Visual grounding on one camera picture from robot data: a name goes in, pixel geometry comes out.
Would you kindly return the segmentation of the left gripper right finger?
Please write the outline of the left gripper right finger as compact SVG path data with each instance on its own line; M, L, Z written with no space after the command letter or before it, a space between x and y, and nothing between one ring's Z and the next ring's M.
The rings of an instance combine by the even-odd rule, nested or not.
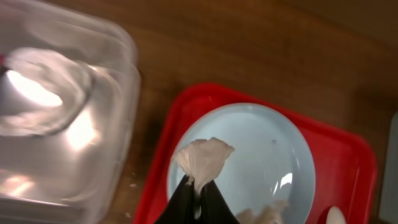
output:
M239 224L215 181L207 183L201 190L201 224Z

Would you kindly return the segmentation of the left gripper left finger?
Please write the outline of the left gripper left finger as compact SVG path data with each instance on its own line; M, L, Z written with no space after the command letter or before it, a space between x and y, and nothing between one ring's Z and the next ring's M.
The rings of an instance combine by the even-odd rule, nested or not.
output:
M194 186L188 183L189 178L185 175L172 197L170 198L166 208L154 222L154 224L194 224L193 201Z

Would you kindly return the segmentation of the white tissue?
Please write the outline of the white tissue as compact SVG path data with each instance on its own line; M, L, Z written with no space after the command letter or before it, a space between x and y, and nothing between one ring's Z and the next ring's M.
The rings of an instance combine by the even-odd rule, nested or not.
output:
M92 89L92 69L47 49L24 47L3 60L16 90L41 106L1 116L2 136L44 136L68 126L84 107Z
M201 190L219 176L232 152L232 146L220 139L211 138L194 140L173 155L172 160L188 177L187 185L193 186L194 219L201 216Z

